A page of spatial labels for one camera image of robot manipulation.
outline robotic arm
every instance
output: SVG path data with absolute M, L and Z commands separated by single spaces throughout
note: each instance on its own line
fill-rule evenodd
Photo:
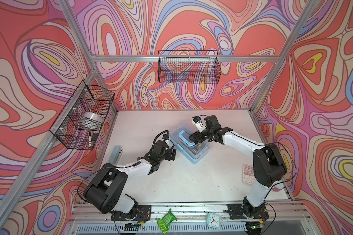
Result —
M 120 211 L 131 219 L 138 212 L 138 203 L 127 194 L 122 194 L 127 181 L 146 176 L 157 171 L 163 160 L 174 161 L 176 149 L 169 147 L 169 131 L 165 130 L 153 140 L 153 146 L 144 157 L 127 165 L 114 166 L 106 163 L 97 172 L 84 191 L 84 197 L 102 214 L 111 210 Z
M 192 123 L 198 128 L 189 139 L 194 143 L 219 142 L 231 146 L 247 156 L 253 157 L 254 176 L 256 181 L 249 194 L 243 199 L 243 215 L 254 218 L 264 206 L 265 197 L 272 186 L 287 172 L 287 167 L 275 144 L 263 144 L 250 140 L 218 123 L 216 116 L 204 118 L 206 127 L 202 125 L 200 117 L 193 117 Z

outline wire basket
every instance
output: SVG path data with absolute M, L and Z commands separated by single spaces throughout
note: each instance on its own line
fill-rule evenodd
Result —
M 158 82 L 213 83 L 221 76 L 217 50 L 158 51 Z
M 66 148 L 93 150 L 114 96 L 104 87 L 85 85 L 61 125 L 51 132 Z

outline clock face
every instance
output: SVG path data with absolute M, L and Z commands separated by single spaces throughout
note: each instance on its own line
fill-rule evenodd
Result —
M 208 214 L 208 221 L 207 221 L 208 226 L 212 227 L 212 228 L 219 229 L 220 228 L 220 219 L 221 219 L 221 217 L 219 215 L 209 213 Z

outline green mesh bag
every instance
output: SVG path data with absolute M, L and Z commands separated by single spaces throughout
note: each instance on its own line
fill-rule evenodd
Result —
M 169 231 L 169 226 L 171 222 L 173 222 L 174 220 L 177 220 L 177 219 L 171 213 L 171 209 L 169 210 L 168 213 L 165 214 L 165 216 L 162 219 L 157 220 L 157 224 L 160 227 L 163 234 L 166 234 Z

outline light blue slotted panel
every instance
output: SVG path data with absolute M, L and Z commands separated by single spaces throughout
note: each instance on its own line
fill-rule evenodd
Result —
M 117 223 L 117 229 L 120 233 L 133 233 L 133 231 L 124 231 L 124 224 Z M 243 232 L 247 231 L 245 222 L 221 222 L 221 229 L 214 229 L 207 226 L 206 222 L 182 222 L 172 223 L 169 232 Z M 116 232 L 114 224 L 80 224 L 77 228 L 77 234 L 112 234 Z M 138 233 L 162 233 L 156 223 L 145 223 L 138 230 Z

